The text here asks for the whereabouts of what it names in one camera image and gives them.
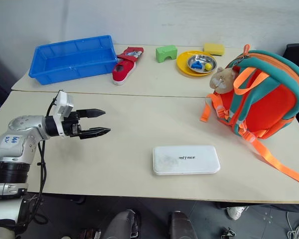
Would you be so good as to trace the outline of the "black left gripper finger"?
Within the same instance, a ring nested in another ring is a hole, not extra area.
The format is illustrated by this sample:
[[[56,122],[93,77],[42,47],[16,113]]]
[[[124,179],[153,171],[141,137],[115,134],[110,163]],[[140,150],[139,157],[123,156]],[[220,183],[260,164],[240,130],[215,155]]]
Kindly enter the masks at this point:
[[[78,118],[97,118],[106,112],[99,109],[84,109],[76,111]]]
[[[82,130],[78,133],[78,136],[80,139],[88,139],[88,138],[94,138],[94,137],[99,137],[107,134],[110,132],[110,128],[105,128],[105,127],[95,127],[95,128],[90,128],[88,130]]]

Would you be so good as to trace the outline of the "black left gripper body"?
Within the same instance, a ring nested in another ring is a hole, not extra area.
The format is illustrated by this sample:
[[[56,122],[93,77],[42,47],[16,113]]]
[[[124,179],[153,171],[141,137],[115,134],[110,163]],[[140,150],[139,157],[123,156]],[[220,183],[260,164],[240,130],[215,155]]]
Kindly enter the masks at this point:
[[[81,118],[82,111],[71,112],[68,117],[63,119],[63,131],[69,137],[81,137],[81,126],[79,119]]]

